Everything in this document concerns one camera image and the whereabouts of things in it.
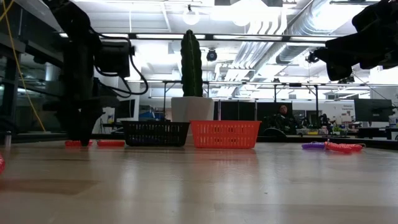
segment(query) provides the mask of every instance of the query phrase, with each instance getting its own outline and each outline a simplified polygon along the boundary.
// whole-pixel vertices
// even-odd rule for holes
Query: white pot
[[[211,98],[186,96],[172,98],[173,122],[213,121],[214,101]],[[189,127],[187,143],[192,143],[192,130]]]

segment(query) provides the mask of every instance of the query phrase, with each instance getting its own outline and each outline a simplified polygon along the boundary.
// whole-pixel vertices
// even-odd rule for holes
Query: table surface
[[[397,223],[398,153],[1,149],[0,223]]]

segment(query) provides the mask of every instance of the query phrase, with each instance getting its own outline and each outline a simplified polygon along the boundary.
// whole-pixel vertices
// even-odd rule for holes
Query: orange basket
[[[261,121],[191,121],[197,148],[252,149]]]

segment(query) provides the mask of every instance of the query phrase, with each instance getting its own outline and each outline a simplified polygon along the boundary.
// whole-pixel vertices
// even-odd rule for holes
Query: ceiling
[[[16,0],[16,2],[50,26],[62,31],[49,9],[40,0]],[[215,6],[214,0],[74,0],[74,2],[89,15],[92,27],[97,32],[102,33],[184,33],[191,29],[195,33],[202,34],[248,34],[252,32],[255,25],[253,21],[249,20],[260,18],[263,21],[283,11],[286,23],[289,23],[309,3],[309,0],[296,0],[296,4],[288,4],[293,1],[286,1],[283,9],[278,10],[275,10],[274,7],[266,7],[261,0],[240,0],[232,6]],[[197,15],[187,13],[188,4],[192,6],[193,12],[191,14],[196,12]],[[346,6],[345,9],[351,10],[351,8],[361,10],[363,6]],[[327,14],[329,19],[337,15],[338,11]],[[195,19],[198,19],[198,22],[190,25],[189,23],[193,23]],[[351,25],[350,19],[347,19],[330,35],[347,35],[353,32],[355,32],[355,29]],[[178,78],[181,59],[179,53],[180,41],[133,40],[132,43],[136,46],[137,58],[142,65],[142,73],[148,79]],[[216,77],[216,68],[222,65],[230,65],[236,59],[244,44],[244,42],[200,41],[203,78],[213,80]],[[207,62],[206,55],[209,49],[216,50],[217,61]],[[309,65],[304,60],[305,56],[304,52],[297,56],[289,66],[271,76],[267,76],[267,82],[272,78],[280,78],[282,82],[327,82],[325,64],[318,62]],[[227,71],[228,68],[223,70],[223,75],[226,75]],[[358,69],[356,74],[363,80],[366,80],[369,76],[368,71]]]

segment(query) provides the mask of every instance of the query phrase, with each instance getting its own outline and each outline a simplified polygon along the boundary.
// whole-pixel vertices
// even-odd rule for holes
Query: purple toy
[[[311,142],[311,143],[305,143],[302,145],[303,149],[317,149],[317,150],[324,150],[325,148],[325,143],[323,142]]]

